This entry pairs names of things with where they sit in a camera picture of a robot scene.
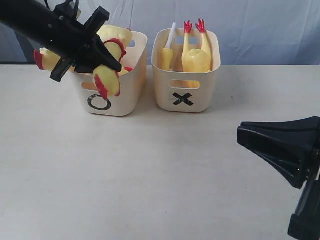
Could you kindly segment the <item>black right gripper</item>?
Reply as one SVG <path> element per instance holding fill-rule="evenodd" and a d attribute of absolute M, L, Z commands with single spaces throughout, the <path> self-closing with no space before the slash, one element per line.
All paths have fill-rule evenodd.
<path fill-rule="evenodd" d="M 237 128 L 237 143 L 265 161 L 279 163 L 289 184 L 301 189 L 320 168 L 320 118 L 312 116 L 286 122 L 245 121 Z M 287 234 L 296 240 L 320 239 L 320 180 L 308 181 Z"/>

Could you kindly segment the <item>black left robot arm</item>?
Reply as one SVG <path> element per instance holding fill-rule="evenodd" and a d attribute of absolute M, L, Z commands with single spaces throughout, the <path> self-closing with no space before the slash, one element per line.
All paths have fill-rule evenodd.
<path fill-rule="evenodd" d="M 2 0 L 0 22 L 60 56 L 50 75 L 56 82 L 70 67 L 91 74 L 104 65 L 120 72 L 122 65 L 97 34 L 109 20 L 109 12 L 100 6 L 81 24 L 76 19 L 78 8 L 78 1 L 71 7 L 66 0 L 50 10 L 36 0 Z"/>

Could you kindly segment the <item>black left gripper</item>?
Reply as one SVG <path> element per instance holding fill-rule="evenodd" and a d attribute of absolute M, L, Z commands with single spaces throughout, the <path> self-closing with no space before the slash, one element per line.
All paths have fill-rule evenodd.
<path fill-rule="evenodd" d="M 98 7 L 85 24 L 75 19 L 53 13 L 57 17 L 55 30 L 49 50 L 60 56 L 60 61 L 50 74 L 50 78 L 60 82 L 62 77 L 74 67 L 76 73 L 92 74 L 103 65 L 116 72 L 122 70 L 122 65 L 105 47 L 98 30 L 110 18 L 110 13 L 103 7 Z"/>

